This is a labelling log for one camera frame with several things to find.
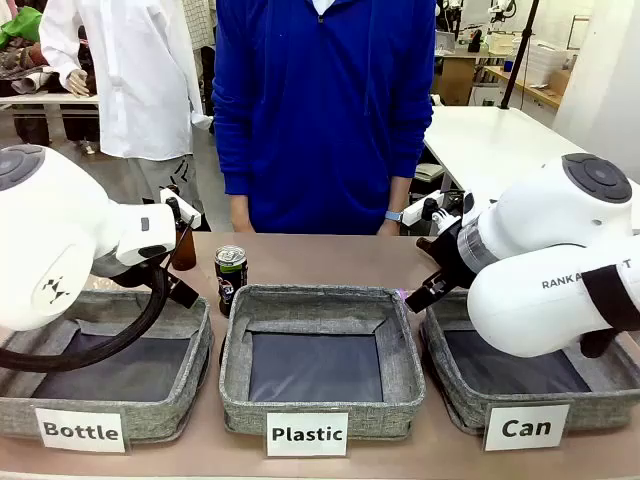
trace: white lab coat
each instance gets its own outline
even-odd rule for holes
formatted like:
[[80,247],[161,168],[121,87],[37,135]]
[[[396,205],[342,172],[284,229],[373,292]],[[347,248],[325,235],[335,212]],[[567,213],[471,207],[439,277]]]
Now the white lab coat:
[[148,160],[193,153],[191,124],[208,128],[211,118],[181,1],[49,0],[40,42],[63,86],[80,68],[80,25],[95,65],[102,151]]

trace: gray fabric bin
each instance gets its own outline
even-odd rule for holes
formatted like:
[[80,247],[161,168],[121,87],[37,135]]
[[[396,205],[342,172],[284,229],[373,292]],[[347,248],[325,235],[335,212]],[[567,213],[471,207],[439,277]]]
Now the gray fabric bin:
[[[462,332],[477,339],[456,338]],[[469,434],[484,433],[489,405],[567,402],[567,430],[576,431],[626,426],[631,408],[640,403],[640,366],[621,342],[614,341],[598,359],[585,358],[577,344],[535,359],[511,357],[475,332],[466,293],[452,293],[430,307],[421,336],[428,350],[425,367],[439,384],[453,423]],[[510,393],[500,393],[501,388]]]
[[[148,298],[143,292],[83,292],[61,318],[14,333],[3,347],[35,355],[84,350],[131,324]],[[0,435],[40,438],[34,409],[48,408],[119,413],[132,443],[174,440],[206,376],[212,342],[206,300],[191,309],[169,300],[149,331],[102,362],[53,374],[0,369]]]
[[[265,337],[269,335],[273,335],[273,339]],[[260,338],[260,342],[254,342],[254,338]],[[279,349],[264,349],[265,340],[276,342],[271,345],[285,343],[280,343],[282,348]],[[374,359],[361,365],[362,368],[354,365],[334,368],[333,355],[347,355],[345,358],[348,358],[353,352],[346,349],[354,347],[359,350],[359,358],[366,360],[371,358],[372,346],[373,354],[377,351],[377,364],[372,364]],[[318,364],[316,376],[310,377],[314,381],[320,378],[319,383],[334,387],[331,382],[335,379],[343,386],[349,384],[350,389],[353,388],[350,384],[356,382],[364,389],[364,393],[360,393],[367,399],[379,395],[376,387],[379,385],[382,401],[349,401],[347,398],[340,401],[251,401],[252,396],[264,398],[260,397],[264,392],[256,391],[257,378],[270,377],[272,380],[282,372],[282,365],[286,366],[286,362],[276,361],[278,356],[295,354],[297,348],[308,348],[310,361]],[[325,350],[330,356],[314,356],[314,349],[330,349]],[[259,355],[260,362],[253,362],[254,354]],[[292,369],[299,366],[291,364]],[[367,378],[359,379],[358,375]],[[351,395],[350,389],[326,388],[321,394],[334,398],[335,395]],[[220,394],[228,430],[264,435],[268,412],[346,411],[349,412],[350,438],[402,439],[409,434],[411,422],[425,398],[425,390],[404,302],[396,292],[365,287],[259,285],[238,291],[231,308],[220,372]],[[318,385],[313,385],[311,389],[300,388],[299,391],[301,395],[313,396],[318,395],[319,390]]]

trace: hand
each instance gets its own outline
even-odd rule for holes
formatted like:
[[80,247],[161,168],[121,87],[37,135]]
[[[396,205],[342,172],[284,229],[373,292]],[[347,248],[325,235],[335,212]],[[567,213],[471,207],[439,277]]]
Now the hand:
[[256,233],[249,218],[249,198],[244,195],[231,196],[231,223],[234,232]]
[[67,89],[76,97],[88,97],[91,95],[87,88],[87,72],[84,70],[74,70],[67,78]]
[[398,235],[400,235],[400,224],[393,220],[385,220],[378,230],[379,237],[397,237]]

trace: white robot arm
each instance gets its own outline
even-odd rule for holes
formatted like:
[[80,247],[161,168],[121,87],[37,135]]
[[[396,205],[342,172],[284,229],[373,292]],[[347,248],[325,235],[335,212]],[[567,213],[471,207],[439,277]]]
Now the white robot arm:
[[[462,220],[426,248],[442,270],[407,304],[418,312],[456,286],[470,288],[480,335],[518,356],[550,353],[589,332],[640,330],[631,205],[625,175],[588,154],[548,162],[487,208],[467,197]],[[635,307],[614,314],[601,292]],[[602,353],[587,343],[585,354]]]
[[0,224],[0,326],[16,331],[60,316],[90,273],[121,276],[176,242],[168,205],[112,202],[80,167],[35,145],[0,150]]
[[495,5],[491,2],[491,8],[489,8],[491,23],[504,22],[508,18],[513,18],[517,11],[516,0],[498,0]]

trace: blue hoodie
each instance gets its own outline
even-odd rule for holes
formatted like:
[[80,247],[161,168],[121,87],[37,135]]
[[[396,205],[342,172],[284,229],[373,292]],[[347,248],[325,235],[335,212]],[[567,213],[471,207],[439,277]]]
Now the blue hoodie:
[[218,0],[226,193],[265,233],[375,234],[431,122],[435,0]]

